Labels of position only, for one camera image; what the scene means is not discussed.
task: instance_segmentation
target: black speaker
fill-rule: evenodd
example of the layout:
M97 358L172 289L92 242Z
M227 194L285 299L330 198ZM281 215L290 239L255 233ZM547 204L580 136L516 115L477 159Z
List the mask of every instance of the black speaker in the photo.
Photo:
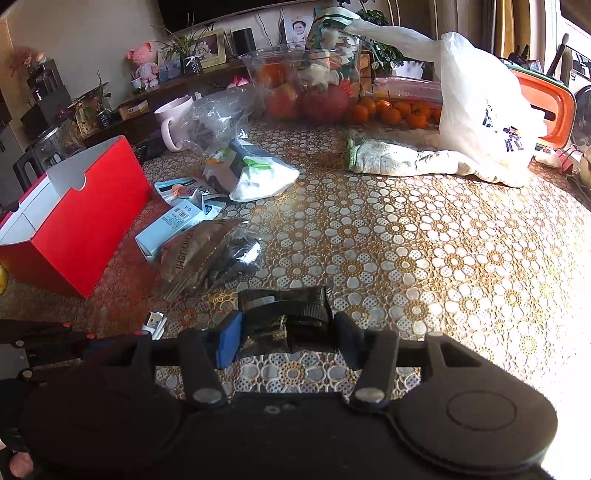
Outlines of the black speaker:
M232 32L234 45L236 47L236 55L244 55L250 51L256 50L255 39L252 36L251 28L243 28Z

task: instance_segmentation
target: finger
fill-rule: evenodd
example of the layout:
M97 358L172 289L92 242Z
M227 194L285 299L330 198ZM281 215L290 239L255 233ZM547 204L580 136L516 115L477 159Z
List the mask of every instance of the finger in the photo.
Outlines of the finger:
M17 478L25 478L33 471L33 460L28 453L17 452L10 460L10 472Z

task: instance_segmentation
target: television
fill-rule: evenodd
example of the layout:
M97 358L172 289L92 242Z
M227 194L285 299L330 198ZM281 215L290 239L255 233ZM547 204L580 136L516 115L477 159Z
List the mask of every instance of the television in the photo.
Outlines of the television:
M187 28L187 19L193 25L208 25L236 14L252 12L263 8L280 5L299 4L314 0L295 0L277 2L277 0L158 0L164 26L171 32Z

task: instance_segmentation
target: open red cardboard box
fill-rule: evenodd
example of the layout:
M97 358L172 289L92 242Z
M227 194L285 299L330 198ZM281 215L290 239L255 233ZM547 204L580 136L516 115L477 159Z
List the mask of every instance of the open red cardboard box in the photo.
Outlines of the open red cardboard box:
M125 137L84 150L0 223L0 264L20 282L88 298L151 190Z

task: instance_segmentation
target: teddy bear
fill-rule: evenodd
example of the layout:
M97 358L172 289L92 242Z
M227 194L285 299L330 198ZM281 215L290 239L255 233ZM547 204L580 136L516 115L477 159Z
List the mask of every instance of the teddy bear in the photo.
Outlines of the teddy bear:
M138 66L135 71L135 78L141 78L146 88L158 85L156 55L157 51L149 41L140 48L127 52L127 58Z

